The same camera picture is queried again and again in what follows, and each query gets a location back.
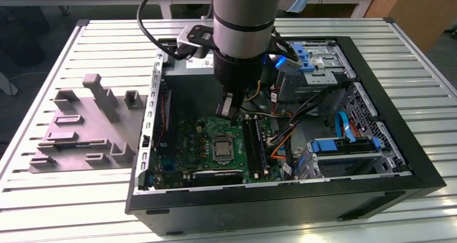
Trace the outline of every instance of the cpu socket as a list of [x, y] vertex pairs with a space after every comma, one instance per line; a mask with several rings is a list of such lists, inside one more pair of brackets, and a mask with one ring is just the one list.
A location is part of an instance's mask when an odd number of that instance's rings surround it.
[[233, 159], [233, 140], [231, 135], [216, 135], [212, 138], [213, 161], [227, 165]]

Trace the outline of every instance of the green motherboard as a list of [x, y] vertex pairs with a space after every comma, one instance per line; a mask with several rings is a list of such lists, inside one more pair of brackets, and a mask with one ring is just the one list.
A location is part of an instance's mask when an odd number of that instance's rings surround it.
[[[272, 136], [271, 122], [256, 119], [261, 142]], [[243, 183], [280, 181], [280, 163], [271, 160], [268, 151], [264, 156], [268, 170], [253, 176], [244, 138], [243, 119], [231, 126], [231, 121], [217, 117], [180, 120], [176, 135], [176, 155], [164, 158], [164, 187], [185, 187], [185, 177], [196, 171], [241, 170]]]

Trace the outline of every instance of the metal case frame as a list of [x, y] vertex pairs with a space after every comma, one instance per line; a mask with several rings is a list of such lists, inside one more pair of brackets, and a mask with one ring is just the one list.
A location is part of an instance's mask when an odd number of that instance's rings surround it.
[[159, 236], [368, 218], [405, 199], [428, 195], [445, 186], [352, 39], [284, 39], [336, 41], [380, 114], [376, 119], [385, 124], [408, 161], [405, 170], [412, 170], [413, 175], [320, 183], [285, 181], [275, 187], [135, 194], [137, 172], [133, 167], [125, 212], [136, 215]]

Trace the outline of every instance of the motherboard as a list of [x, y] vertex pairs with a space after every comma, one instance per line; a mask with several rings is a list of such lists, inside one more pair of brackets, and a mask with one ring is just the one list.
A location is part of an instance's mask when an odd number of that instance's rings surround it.
[[163, 187], [280, 181], [280, 163], [265, 147], [272, 134], [267, 118], [240, 118], [236, 126], [217, 117], [180, 120], [176, 153], [160, 158]]

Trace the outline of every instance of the slotted metal table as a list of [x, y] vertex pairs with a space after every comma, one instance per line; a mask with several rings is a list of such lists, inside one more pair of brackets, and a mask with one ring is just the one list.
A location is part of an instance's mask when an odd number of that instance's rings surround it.
[[[157, 37], [177, 37], [185, 25], [200, 23], [148, 20], [145, 26]], [[129, 169], [27, 172], [56, 110], [51, 99], [59, 89], [73, 88], [79, 97], [89, 96], [81, 85], [85, 73], [99, 73], [103, 86], [116, 95], [128, 89], [147, 94], [149, 89], [156, 47], [136, 21], [81, 21], [0, 161], [0, 242], [456, 240], [457, 91], [399, 26], [383, 19], [280, 19], [276, 28], [287, 36], [352, 37], [448, 186], [365, 220], [161, 239], [124, 214]]]

